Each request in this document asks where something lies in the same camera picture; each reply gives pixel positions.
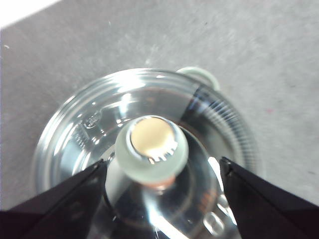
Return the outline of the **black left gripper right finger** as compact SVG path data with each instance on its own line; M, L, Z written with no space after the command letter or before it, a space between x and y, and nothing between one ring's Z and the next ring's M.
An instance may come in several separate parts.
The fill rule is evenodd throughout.
M244 239L317 239L317 205L283 190L226 157L219 161L224 194Z

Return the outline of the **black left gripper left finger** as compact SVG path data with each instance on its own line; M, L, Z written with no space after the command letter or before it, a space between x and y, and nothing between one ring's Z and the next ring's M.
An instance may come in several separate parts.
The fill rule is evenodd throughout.
M55 187L0 213L2 239L85 239L105 190L100 160Z

